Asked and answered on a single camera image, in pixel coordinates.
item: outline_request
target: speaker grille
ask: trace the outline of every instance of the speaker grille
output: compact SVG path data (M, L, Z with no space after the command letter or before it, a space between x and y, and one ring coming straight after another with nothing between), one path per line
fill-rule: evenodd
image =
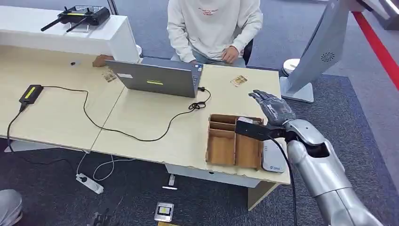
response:
M327 53L321 54L320 60L322 62L330 62L330 61L334 60L334 58L335 58L335 53L327 52Z

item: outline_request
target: cardboard compartment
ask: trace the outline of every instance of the cardboard compartment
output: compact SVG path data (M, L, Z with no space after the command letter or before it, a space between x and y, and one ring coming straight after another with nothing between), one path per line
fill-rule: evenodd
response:
M206 160L211 164L236 165L260 169L263 142L236 134L239 116L212 114L209 117L208 146ZM263 123L260 118L252 118Z
M236 134L235 150L236 165L257 169L261 167L263 142Z
M234 165L234 131L209 129L207 162Z

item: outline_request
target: robot finger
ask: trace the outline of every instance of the robot finger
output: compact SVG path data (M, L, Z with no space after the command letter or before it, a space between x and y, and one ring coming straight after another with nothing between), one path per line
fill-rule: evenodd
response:
M266 92L263 92L263 91L260 91L257 89L254 90L254 93L258 94L264 100L271 98L271 97L276 97L273 94L269 94L269 93L266 93Z
M262 99L260 98L260 96L258 96L257 94L255 94L255 93L250 93L250 94L248 94L250 97L252 97L253 99L255 99L257 102L258 102L258 104L260 104L261 102L262 102Z

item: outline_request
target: white desk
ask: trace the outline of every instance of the white desk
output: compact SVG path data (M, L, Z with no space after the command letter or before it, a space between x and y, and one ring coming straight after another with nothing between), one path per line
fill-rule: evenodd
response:
M248 81L235 87L230 81L238 75L244 75ZM278 73L206 65L200 86L212 93L207 107L176 118L161 140L140 142L119 133L102 130L92 150L163 163L168 172L173 174L255 187L250 188L248 193L248 209L251 210L278 184L289 184L289 172L287 170L279 174L207 164L208 118L215 113L265 118L259 105L248 93L253 89L261 89L279 97ZM207 92L199 92L197 100L193 100L125 88L105 127L124 131L140 139L158 138L165 132L174 115L187 111L192 102L203 101L207 97ZM279 142L285 147L282 139Z
M102 76L106 68L94 68L95 56L0 46L0 137L19 110L19 98L31 84L62 86L89 91L87 113L103 125L118 99L123 84ZM13 139L72 149L90 150L100 129L84 115L85 93L46 88L11 128Z

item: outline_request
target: black cable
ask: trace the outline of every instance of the black cable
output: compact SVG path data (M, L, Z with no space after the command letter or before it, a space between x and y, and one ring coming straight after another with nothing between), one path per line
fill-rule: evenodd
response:
M18 114L14 117L13 120L11 120L10 124L9 124L8 127L7 127L7 145L8 145L8 147L10 148L10 151L11 151L13 154L16 154L16 152L13 150L13 148L12 148L12 146L11 146L11 139L10 139L10 129L11 129L11 125L12 125L12 123L14 123L14 121L19 117L19 115L26 109L26 107L27 107L27 105L21 104L21 107L20 107L20 109L19 109ZM24 157L22 157L22 156L18 156L18 158L24 160L24 161L27 162L27 163L36 164L36 165L50 165L50 164L53 164L53 163L56 163L56 162L59 162L59 161L65 161L65 162L67 162L68 165L71 167L72 172L73 172L73 174L75 175L75 170L73 169L73 166L72 166L71 162L69 162L67 159L57 159L57 160L50 161L50 162L34 162L34 161L30 161L30 160L28 160L28 159L26 159L26 158L24 158Z
M298 224L297 224L297 219L296 219L296 193L295 193L294 174L293 174L292 169L291 169L291 164L289 163L289 160L288 160L288 158L286 156L286 153L284 152L284 150L281 147L281 145L275 139L273 139L271 136L267 135L267 137L270 140L272 140L279 147L281 153L284 156L284 159L287 162L288 170L289 170L289 177L291 179L291 185L292 185L292 198L293 198L292 201L293 201L293 206L294 206L294 225L297 226Z
M195 110L198 110L198 109L205 108L205 107L207 106L206 102L211 98L211 92L209 92L209 90L207 90L207 89L204 88L204 87L198 87L198 90L199 90L199 91L202 91L202 92L206 91L206 92L209 93L208 98L207 98L205 101L200 101L200 102L192 103L192 104L188 107L189 111L182 112L182 113L179 113L179 114L175 115L175 116L169 121L168 128L166 129L165 133L164 133L162 136L160 136L159 138L156 138L156 139L145 140L145 139L139 139L139 138L137 138L137 137L135 137L135 136L133 136L133 135L127 134L127 133L122 132L122 131L117 130L117 129L107 129L107 128L104 128L104 127L102 127L102 126L97 125L97 124L89 117L89 115L87 114L86 109L85 109L85 107L86 107L86 102L87 102L87 99L88 99L88 91L87 91L87 90L67 89L67 88L60 87L60 86L43 86L43 88L58 88L58 89L65 89L65 90L69 90L69 91L75 91L75 92L85 92L85 93L86 93L86 98L85 98L85 102L83 103L83 112L85 113L86 117L90 120L91 123L93 123L95 126L97 126L97 127L100 128L100 129L104 129L104 130L106 130L106 131L111 131L111 132L121 133L121 134L123 134L123 135L126 135L126 136L128 136L128 137L131 137L131 138L134 138L134 139L136 139L136 140L138 140L138 141L143 141L143 142L152 142L152 141L157 141L157 140L162 139L162 138L168 133L168 131L169 131L169 129L170 129L170 125L172 124L172 121L173 121L176 117L178 117L178 116L180 116L180 115L183 115L183 114L191 113L191 112L193 112L193 111L195 111Z

